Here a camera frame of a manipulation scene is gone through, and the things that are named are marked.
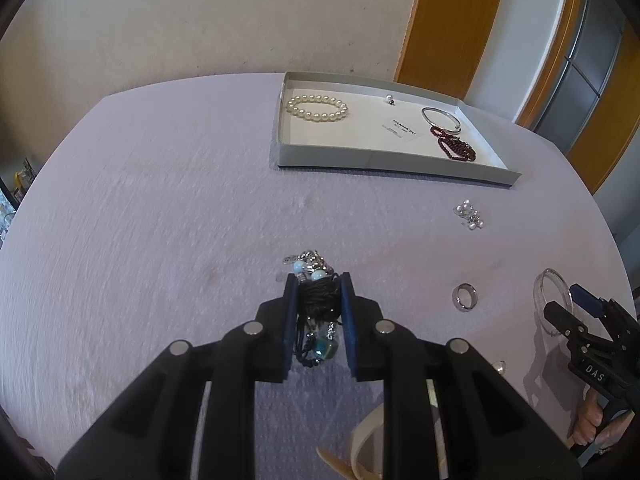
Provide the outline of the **person's right hand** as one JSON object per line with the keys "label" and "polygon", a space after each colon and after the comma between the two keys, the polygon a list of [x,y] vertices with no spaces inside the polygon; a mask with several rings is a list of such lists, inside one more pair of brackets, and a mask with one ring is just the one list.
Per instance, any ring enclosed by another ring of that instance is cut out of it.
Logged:
{"label": "person's right hand", "polygon": [[603,410],[598,402],[599,393],[589,389],[579,405],[576,422],[570,433],[570,442],[590,445],[596,442],[601,448],[609,448],[623,437],[634,420],[634,412],[629,411],[603,426]]}

